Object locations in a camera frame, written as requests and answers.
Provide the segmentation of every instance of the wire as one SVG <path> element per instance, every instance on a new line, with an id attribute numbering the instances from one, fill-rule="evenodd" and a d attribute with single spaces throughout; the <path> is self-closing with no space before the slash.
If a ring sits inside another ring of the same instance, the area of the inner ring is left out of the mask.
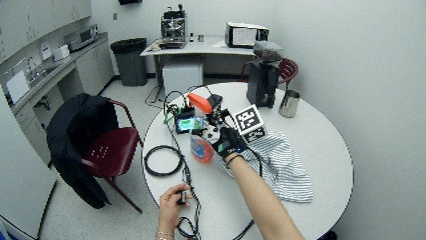
<path id="1" fill-rule="evenodd" d="M 150 94 L 154 92 L 154 90 L 157 89 L 157 88 L 160 88 L 161 86 L 156 86 L 156 87 L 153 87 L 152 88 L 152 90 L 150 90 L 150 92 L 149 92 L 149 94 L 148 94 L 148 97 L 145 98 L 145 104 L 148 105 L 148 106 L 150 106 L 150 107 L 156 107 L 156 108 L 160 108 L 160 109 L 162 109 L 161 107 L 158 107 L 158 106 L 156 106 L 156 105 L 153 105 L 153 104 L 149 104 L 148 102 L 146 102 L 146 100 L 149 99 L 149 97 L 150 97 Z"/>
<path id="2" fill-rule="evenodd" d="M 180 148 L 180 145 L 178 145 L 178 142 L 176 140 L 176 137 L 174 137 L 174 134 L 173 134 L 173 131 L 170 129 L 170 126 L 169 124 L 166 123 L 166 126 L 168 126 L 168 130 L 170 132 L 170 135 L 172 135 L 172 138 L 173 138 L 173 142 L 176 144 L 176 148 L 172 147 L 172 146 L 168 146 L 168 145 L 160 145 L 154 148 L 152 148 L 149 150 L 149 152 L 146 153 L 145 157 L 144 157 L 144 165 L 145 165 L 145 169 L 146 169 L 146 172 L 153 175 L 153 176 L 158 176 L 158 177 L 165 177 L 165 176 L 169 176 L 172 174 L 174 174 L 180 169 L 181 167 L 184 166 L 184 169 L 182 169 L 182 181 L 190 186 L 190 195 L 193 197 L 193 199 L 196 200 L 197 202 L 197 208 L 196 208 L 196 214 L 194 214 L 194 223 L 189 220 L 189 218 L 186 217 L 181 217 L 180 218 L 180 223 L 178 223 L 178 226 L 177 226 L 177 229 L 178 229 L 178 232 L 180 234 L 186 237 L 186 238 L 192 238 L 192 239 L 198 239 L 201 240 L 201 234 L 200 234 L 200 230 L 198 230 L 198 220 L 200 220 L 200 213 L 201 213 L 201 203 L 200 203 L 200 199 L 197 197 L 197 194 L 194 192 L 194 187 L 192 186 L 192 176 L 190 176 L 190 170 L 189 170 L 189 167 L 188 167 L 188 163 L 186 163 L 186 160 L 185 160 L 185 156 L 184 154 L 181 153 L 181 148 Z M 169 149 L 172 150 L 177 155 L 178 155 L 178 163 L 177 163 L 177 166 L 176 168 L 170 171 L 170 172 L 166 172 L 166 173 L 158 173 L 156 171 L 153 171 L 148 165 L 148 159 L 150 157 L 150 155 L 161 150 L 161 149 Z M 189 227 L 190 227 L 190 231 L 192 233 L 188 233 L 185 230 L 184 230 L 184 224 L 188 223 Z"/>

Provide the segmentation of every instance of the hand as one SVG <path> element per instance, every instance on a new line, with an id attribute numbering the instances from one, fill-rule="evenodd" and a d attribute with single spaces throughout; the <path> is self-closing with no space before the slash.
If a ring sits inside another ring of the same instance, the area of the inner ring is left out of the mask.
<path id="1" fill-rule="evenodd" d="M 212 144 L 214 151 L 218 153 L 218 155 L 225 158 L 232 154 L 237 152 L 237 148 L 242 147 L 240 146 L 240 140 L 238 140 L 238 133 L 236 130 L 228 127 L 221 128 L 221 135 L 216 143 Z"/>
<path id="2" fill-rule="evenodd" d="M 169 188 L 160 197 L 160 219 L 158 219 L 158 231 L 173 233 L 174 228 L 180 222 L 180 212 L 182 206 L 189 206 L 186 202 L 185 205 L 180 205 L 177 201 L 180 200 L 180 191 L 190 190 L 190 186 L 185 183 L 176 185 Z"/>

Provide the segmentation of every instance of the stainless steel tumbler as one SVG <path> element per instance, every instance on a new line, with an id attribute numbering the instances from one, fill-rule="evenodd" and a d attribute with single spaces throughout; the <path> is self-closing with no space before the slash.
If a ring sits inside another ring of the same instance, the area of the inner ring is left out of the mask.
<path id="1" fill-rule="evenodd" d="M 292 118 L 296 115 L 301 95 L 293 90 L 286 90 L 281 101 L 278 112 L 282 116 Z"/>

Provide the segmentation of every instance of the sink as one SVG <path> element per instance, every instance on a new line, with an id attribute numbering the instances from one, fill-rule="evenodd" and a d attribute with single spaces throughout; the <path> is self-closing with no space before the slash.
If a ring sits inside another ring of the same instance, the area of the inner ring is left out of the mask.
<path id="1" fill-rule="evenodd" d="M 55 67 L 49 67 L 47 69 L 43 69 L 41 72 L 37 72 L 36 70 L 32 70 L 28 74 L 27 74 L 27 79 L 28 79 L 28 85 L 29 87 L 35 87 L 41 80 L 49 75 L 51 72 L 55 71 L 55 69 L 59 66 Z"/>

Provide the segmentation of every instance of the coffee maker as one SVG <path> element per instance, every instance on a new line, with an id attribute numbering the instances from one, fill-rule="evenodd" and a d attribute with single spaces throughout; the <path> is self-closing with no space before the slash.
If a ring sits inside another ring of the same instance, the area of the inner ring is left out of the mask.
<path id="1" fill-rule="evenodd" d="M 182 48 L 186 43 L 186 14 L 182 4 L 178 4 L 178 11 L 169 11 L 161 17 L 161 48 Z"/>
<path id="2" fill-rule="evenodd" d="M 282 48 L 274 42 L 257 41 L 253 52 L 258 60 L 250 63 L 246 98 L 257 107 L 273 108 Z"/>

